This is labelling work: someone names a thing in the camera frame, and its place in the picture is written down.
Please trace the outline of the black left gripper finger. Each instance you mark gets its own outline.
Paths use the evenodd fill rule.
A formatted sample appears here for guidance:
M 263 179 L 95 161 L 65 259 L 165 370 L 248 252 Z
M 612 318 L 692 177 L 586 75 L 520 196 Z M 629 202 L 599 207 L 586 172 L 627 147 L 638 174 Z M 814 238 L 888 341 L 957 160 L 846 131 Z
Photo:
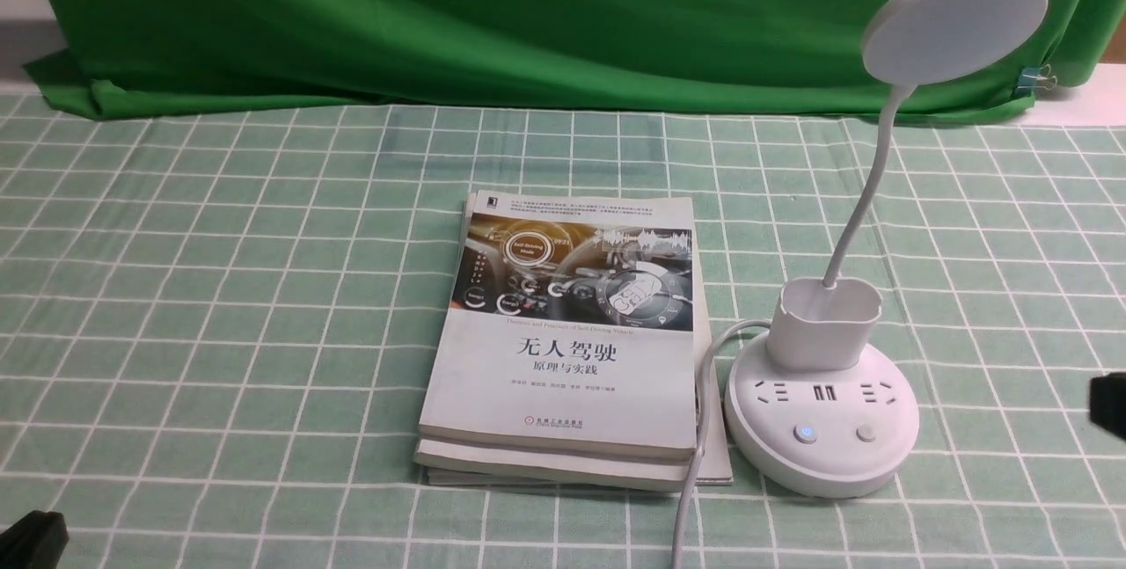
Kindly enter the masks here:
M 1 568 L 57 568 L 68 543 L 63 514 L 32 510 L 1 533 Z

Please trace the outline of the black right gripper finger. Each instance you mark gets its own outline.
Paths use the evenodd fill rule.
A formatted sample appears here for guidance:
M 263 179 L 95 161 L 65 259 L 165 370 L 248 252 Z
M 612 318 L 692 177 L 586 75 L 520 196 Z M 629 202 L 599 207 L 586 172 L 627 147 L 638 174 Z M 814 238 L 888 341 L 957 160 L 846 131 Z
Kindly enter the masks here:
M 1089 381 L 1089 421 L 1118 441 L 1126 438 L 1125 373 L 1111 372 Z

